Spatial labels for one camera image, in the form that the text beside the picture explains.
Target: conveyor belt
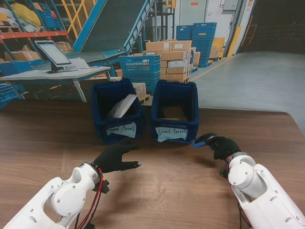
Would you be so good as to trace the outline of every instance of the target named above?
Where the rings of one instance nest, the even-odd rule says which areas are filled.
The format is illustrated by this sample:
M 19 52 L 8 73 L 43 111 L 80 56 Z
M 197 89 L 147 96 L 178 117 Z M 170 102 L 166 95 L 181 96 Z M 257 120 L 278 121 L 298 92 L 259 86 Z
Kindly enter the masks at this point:
M 145 0 L 108 0 L 82 52 L 122 49 L 144 3 Z

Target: red shelf beam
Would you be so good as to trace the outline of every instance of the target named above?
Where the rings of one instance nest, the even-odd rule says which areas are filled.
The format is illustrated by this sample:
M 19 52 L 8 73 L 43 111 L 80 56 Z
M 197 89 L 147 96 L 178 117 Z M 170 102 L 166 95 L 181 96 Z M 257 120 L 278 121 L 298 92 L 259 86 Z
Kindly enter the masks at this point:
M 50 39 L 52 36 L 66 36 L 66 31 L 55 31 L 55 32 L 12 32 L 0 34 L 0 43 L 4 43 L 3 39 L 14 39 L 14 38 L 30 38 L 30 37 L 47 37 Z

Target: black glove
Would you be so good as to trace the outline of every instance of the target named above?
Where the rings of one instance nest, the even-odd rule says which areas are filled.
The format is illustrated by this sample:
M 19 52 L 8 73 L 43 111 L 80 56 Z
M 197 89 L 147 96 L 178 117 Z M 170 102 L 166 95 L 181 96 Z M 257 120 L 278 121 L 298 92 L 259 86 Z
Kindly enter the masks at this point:
M 107 147 L 95 160 L 94 164 L 101 168 L 103 173 L 110 173 L 118 170 L 127 170 L 141 166 L 138 161 L 122 162 L 122 156 L 130 150 L 139 147 L 132 141 L 123 141 Z
M 226 160 L 228 156 L 241 151 L 235 141 L 225 137 L 216 137 L 214 146 L 217 146 L 214 151 L 214 159 Z

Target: yellow floor line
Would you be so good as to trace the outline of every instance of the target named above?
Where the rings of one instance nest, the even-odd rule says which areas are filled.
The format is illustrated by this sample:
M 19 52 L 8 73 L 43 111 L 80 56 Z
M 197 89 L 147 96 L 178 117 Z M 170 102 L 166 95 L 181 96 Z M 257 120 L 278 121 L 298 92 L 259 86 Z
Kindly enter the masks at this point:
M 191 79 L 190 81 L 192 82 L 192 81 L 197 80 L 198 78 L 200 78 L 200 77 L 201 77 L 201 76 L 203 76 L 204 74 L 207 74 L 207 73 L 208 73 L 208 72 L 210 72 L 211 70 L 213 70 L 213 69 L 215 69 L 215 68 L 219 67 L 220 65 L 222 65 L 222 64 L 224 64 L 224 63 L 226 63 L 228 60 L 232 59 L 232 57 L 233 57 L 233 56 L 229 57 L 228 59 L 226 59 L 225 61 L 223 61 L 223 62 L 222 62 L 222 63 L 220 63 L 219 65 L 217 65 L 217 66 L 215 66 L 215 67 L 211 68 L 210 70 L 208 70 L 208 71 L 206 71 L 206 72 L 204 72 L 204 73 L 202 73 L 202 74 L 200 74 L 200 75 L 196 76 L 195 78 Z

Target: robotic arm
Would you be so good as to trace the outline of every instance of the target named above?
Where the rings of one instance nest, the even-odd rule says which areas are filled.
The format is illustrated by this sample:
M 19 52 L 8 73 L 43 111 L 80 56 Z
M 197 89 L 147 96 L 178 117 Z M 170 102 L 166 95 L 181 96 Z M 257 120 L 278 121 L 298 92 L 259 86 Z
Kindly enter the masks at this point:
M 76 167 L 68 180 L 56 177 L 50 180 L 4 227 L 4 229 L 68 229 L 81 211 L 88 190 L 106 194 L 108 181 L 102 172 L 127 170 L 141 166 L 138 161 L 122 162 L 123 154 L 138 146 L 125 141 L 108 147 L 92 163 Z M 44 212 L 48 204 L 58 215 L 57 222 Z
M 229 180 L 254 229 L 305 229 L 304 215 L 281 185 L 233 140 L 209 133 L 196 139 L 194 147 L 202 146 L 214 150 L 214 159 L 225 161 L 220 175 Z

